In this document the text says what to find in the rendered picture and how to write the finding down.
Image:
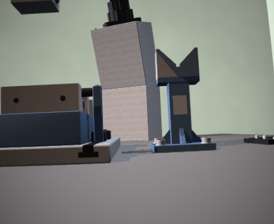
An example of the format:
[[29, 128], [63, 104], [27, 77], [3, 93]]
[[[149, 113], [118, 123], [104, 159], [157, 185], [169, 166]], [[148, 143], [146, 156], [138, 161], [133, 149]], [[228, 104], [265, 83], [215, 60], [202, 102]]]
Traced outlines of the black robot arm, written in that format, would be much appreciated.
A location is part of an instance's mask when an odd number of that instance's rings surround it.
[[109, 12], [107, 13], [108, 21], [103, 27], [109, 27], [132, 21], [141, 21], [141, 18], [133, 17], [133, 9], [130, 9], [129, 0], [110, 0], [107, 3]]

